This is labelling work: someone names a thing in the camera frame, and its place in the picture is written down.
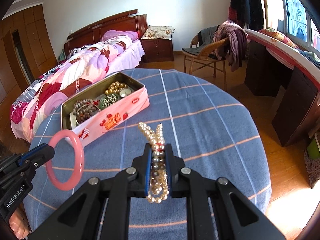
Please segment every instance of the round table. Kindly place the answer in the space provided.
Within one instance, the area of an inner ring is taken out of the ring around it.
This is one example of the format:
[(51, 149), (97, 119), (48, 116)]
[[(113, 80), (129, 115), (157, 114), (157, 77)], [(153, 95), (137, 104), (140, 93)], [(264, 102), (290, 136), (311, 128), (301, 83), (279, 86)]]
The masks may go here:
[[(271, 196), (266, 155), (249, 111), (228, 93), (205, 80), (175, 70), (131, 69), (125, 74), (144, 83), (150, 106), (84, 148), (84, 173), (70, 191), (56, 189), (44, 167), (25, 198), (32, 229), (37, 228), (90, 177), (106, 179), (131, 166), (147, 142), (138, 122), (152, 129), (163, 124), (164, 138), (186, 166), (203, 177), (228, 178), (261, 211)], [(48, 143), (61, 129), (60, 107), (40, 125), (30, 148)], [(57, 178), (67, 181), (74, 166), (73, 148), (61, 140), (52, 160)], [(150, 204), (132, 199), (129, 239), (186, 239), (186, 202), (171, 199)]]

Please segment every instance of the chair leg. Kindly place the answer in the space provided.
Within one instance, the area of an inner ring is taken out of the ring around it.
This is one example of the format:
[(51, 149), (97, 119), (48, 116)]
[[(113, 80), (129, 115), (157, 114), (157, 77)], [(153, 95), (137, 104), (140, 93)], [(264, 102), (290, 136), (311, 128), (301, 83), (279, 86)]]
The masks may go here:
[(190, 68), (189, 68), (189, 75), (192, 74), (192, 66), (193, 66), (193, 62), (195, 61), (194, 58), (191, 58), (191, 64), (190, 64)]
[(227, 73), (226, 73), (226, 63), (224, 60), (222, 61), (222, 65), (223, 65), (224, 90), (226, 92), (227, 91)]
[(216, 63), (215, 63), (215, 62), (214, 62), (213, 70), (214, 70), (214, 72), (213, 72), (213, 77), (216, 77)]
[(183, 58), (183, 68), (184, 68), (184, 72), (186, 73), (187, 72), (187, 69), (186, 69), (186, 56), (184, 56), (184, 58)]

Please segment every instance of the pink bangle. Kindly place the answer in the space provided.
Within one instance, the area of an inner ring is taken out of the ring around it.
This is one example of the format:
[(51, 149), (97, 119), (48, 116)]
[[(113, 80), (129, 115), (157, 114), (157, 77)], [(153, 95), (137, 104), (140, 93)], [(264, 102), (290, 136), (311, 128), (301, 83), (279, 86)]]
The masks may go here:
[(68, 137), (70, 138), (70, 141), (72, 143), (72, 146), (74, 148), (75, 151), (75, 166), (73, 168), (73, 173), (71, 174), (70, 179), (68, 179), (67, 182), (62, 183), (60, 181), (58, 181), (58, 179), (56, 178), (53, 168), (52, 168), (52, 163), (51, 160), (49, 160), (46, 164), (45, 164), (45, 169), (47, 170), (47, 174), (48, 177), (50, 179), (50, 181), (52, 182), (52, 184), (60, 189), (60, 190), (71, 190), (73, 189), (80, 181), (81, 177), (82, 177), (82, 173), (84, 170), (84, 150), (83, 147), (81, 145), (81, 141), (78, 138), (78, 136), (71, 130), (61, 130), (59, 132), (57, 132), (50, 140), (50, 142), (48, 143), (48, 145), (50, 145), (51, 147), (55, 147), (57, 145), (57, 143), (62, 139)]

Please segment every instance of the silver bolt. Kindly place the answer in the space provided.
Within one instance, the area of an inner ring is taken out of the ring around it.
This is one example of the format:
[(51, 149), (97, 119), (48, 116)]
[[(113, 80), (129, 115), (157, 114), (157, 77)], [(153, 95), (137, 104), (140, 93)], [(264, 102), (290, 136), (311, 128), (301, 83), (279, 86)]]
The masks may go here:
[(92, 177), (89, 179), (89, 184), (90, 185), (97, 185), (99, 182), (99, 179), (97, 177)]
[(221, 177), (218, 179), (218, 182), (221, 184), (221, 185), (227, 185), (228, 184), (228, 180), (224, 177)]
[(188, 167), (183, 167), (183, 168), (181, 169), (181, 173), (188, 175), (188, 174), (191, 173), (191, 169), (188, 168)]
[(129, 167), (125, 170), (128, 174), (135, 174), (137, 172), (137, 169), (134, 167)]

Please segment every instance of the window glass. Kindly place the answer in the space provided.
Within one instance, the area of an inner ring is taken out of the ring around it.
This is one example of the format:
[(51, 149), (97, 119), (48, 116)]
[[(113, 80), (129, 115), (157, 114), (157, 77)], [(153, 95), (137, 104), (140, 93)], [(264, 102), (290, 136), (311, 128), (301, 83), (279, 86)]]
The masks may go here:
[(299, 0), (287, 0), (288, 33), (307, 42), (307, 15)]
[(282, 0), (267, 0), (268, 27), (284, 33), (284, 6)]
[(312, 47), (320, 51), (320, 35), (319, 31), (316, 28), (313, 20), (311, 19), (311, 29), (312, 29)]

